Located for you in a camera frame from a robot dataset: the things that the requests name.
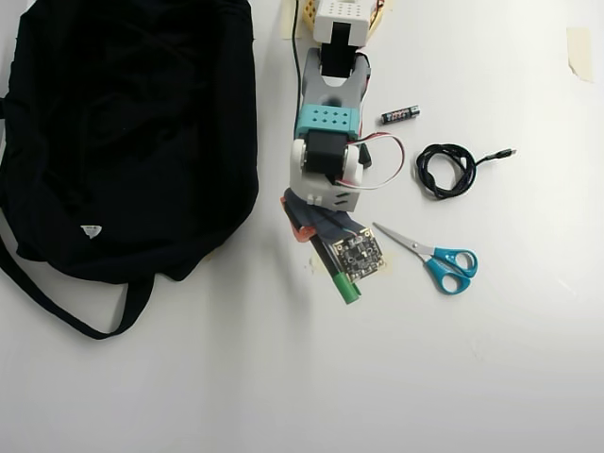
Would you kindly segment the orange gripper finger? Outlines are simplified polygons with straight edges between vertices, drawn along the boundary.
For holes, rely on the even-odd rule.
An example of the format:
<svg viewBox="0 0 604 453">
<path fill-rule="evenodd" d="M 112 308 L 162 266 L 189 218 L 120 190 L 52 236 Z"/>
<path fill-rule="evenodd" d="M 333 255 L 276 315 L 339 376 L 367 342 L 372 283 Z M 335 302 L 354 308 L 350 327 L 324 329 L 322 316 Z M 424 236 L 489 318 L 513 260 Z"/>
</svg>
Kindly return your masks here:
<svg viewBox="0 0 604 453">
<path fill-rule="evenodd" d="M 291 226 L 295 239 L 299 243 L 309 242 L 316 235 L 316 229 L 312 226 L 303 226 L 298 221 L 297 217 L 294 215 L 294 212 L 292 211 L 291 207 L 289 206 L 289 204 L 284 196 L 281 196 L 279 201 L 280 201 L 281 207 L 283 208 L 285 214 L 288 217 L 288 220 L 290 222 L 290 226 Z"/>
</svg>

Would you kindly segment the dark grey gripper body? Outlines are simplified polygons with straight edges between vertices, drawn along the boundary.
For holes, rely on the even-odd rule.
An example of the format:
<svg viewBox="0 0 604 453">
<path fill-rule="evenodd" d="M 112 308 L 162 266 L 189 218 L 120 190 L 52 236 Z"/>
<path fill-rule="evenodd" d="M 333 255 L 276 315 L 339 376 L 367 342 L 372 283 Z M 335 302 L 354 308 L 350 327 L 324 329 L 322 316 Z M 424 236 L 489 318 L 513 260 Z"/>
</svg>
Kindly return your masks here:
<svg viewBox="0 0 604 453">
<path fill-rule="evenodd" d="M 287 189 L 283 197 L 284 210 L 294 230 L 299 232 L 302 227 L 313 228 L 324 243 L 336 243 L 350 237 L 352 232 L 360 234 L 365 229 L 364 225 L 355 222 L 347 212 L 309 205 L 291 189 Z"/>
</svg>

